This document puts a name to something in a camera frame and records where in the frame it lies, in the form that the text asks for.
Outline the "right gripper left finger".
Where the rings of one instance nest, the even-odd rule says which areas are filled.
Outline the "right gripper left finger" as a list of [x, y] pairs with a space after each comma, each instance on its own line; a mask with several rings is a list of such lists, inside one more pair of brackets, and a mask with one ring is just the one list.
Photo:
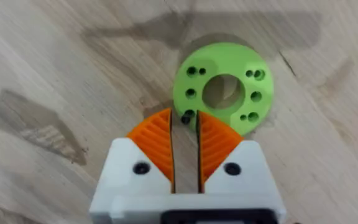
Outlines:
[[154, 196], [175, 191], [172, 111], [159, 111], [112, 141], [89, 208], [93, 223], [159, 223]]

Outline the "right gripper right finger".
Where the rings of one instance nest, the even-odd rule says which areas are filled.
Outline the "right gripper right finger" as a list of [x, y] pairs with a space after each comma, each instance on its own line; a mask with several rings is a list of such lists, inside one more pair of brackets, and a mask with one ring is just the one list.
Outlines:
[[287, 210], [259, 143], [202, 111], [196, 133], [202, 208], [268, 210], [275, 223], [283, 223]]

